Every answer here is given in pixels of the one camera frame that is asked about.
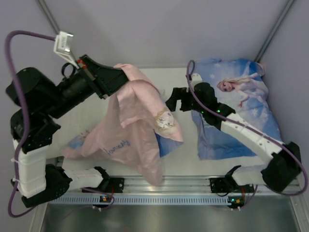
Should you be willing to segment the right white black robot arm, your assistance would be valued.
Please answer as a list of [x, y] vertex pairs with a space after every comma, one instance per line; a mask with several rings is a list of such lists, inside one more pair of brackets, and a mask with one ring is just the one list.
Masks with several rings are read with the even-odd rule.
[[234, 109], [218, 102], [208, 83], [175, 87], [166, 101], [170, 111], [175, 111], [177, 101], [181, 102], [181, 111], [199, 112], [209, 125], [234, 137], [263, 161], [262, 165], [234, 167], [226, 174], [233, 183], [239, 186], [265, 185], [283, 195], [289, 184], [302, 173], [304, 187], [296, 195], [307, 190], [309, 178], [301, 163], [299, 146], [293, 142], [284, 144], [253, 128]]

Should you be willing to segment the pink pillowcase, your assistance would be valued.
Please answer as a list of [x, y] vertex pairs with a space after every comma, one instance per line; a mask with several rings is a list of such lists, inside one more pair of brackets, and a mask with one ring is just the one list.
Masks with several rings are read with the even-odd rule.
[[158, 186], [160, 159], [183, 144], [177, 120], [153, 83], [135, 66], [117, 64], [129, 81], [109, 97], [104, 119], [72, 139], [67, 159], [108, 159], [124, 164]]

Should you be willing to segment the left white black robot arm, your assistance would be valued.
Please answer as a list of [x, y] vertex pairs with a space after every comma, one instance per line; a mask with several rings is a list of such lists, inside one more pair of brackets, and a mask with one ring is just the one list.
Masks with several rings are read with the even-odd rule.
[[17, 73], [21, 84], [28, 119], [22, 111], [11, 117], [11, 134], [15, 147], [20, 147], [17, 185], [25, 207], [32, 208], [55, 200], [67, 191], [82, 188], [105, 189], [109, 176], [101, 167], [88, 170], [64, 170], [47, 164], [47, 150], [53, 135], [60, 129], [56, 119], [93, 94], [106, 99], [128, 82], [120, 68], [104, 66], [87, 55], [73, 65], [69, 76], [56, 85], [36, 68], [25, 68]]

